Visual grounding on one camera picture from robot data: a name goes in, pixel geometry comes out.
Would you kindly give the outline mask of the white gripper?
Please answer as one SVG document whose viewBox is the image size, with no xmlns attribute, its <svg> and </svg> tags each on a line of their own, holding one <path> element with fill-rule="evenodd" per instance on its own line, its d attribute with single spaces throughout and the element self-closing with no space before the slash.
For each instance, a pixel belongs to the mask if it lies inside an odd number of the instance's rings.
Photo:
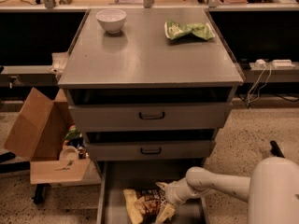
<svg viewBox="0 0 299 224">
<path fill-rule="evenodd" d="M 165 198 L 169 203 L 161 206 L 155 224 L 163 224 L 175 214 L 175 206 L 184 204 L 194 197 L 194 188 L 187 183 L 186 178 L 182 178 L 179 181 L 173 181 L 169 184 L 165 182 L 157 182 L 156 185 L 160 189 L 165 190 Z"/>
</svg>

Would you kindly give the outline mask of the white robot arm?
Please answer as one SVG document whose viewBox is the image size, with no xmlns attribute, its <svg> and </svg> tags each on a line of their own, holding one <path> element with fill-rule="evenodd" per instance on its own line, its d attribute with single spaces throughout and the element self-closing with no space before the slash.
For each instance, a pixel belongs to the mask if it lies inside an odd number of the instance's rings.
<svg viewBox="0 0 299 224">
<path fill-rule="evenodd" d="M 299 165 L 280 157 L 260 161 L 250 177 L 220 175 L 202 167 L 190 168 L 179 181 L 159 185 L 165 192 L 156 223 L 175 214 L 179 205 L 212 190 L 248 204 L 248 224 L 299 224 Z"/>
</svg>

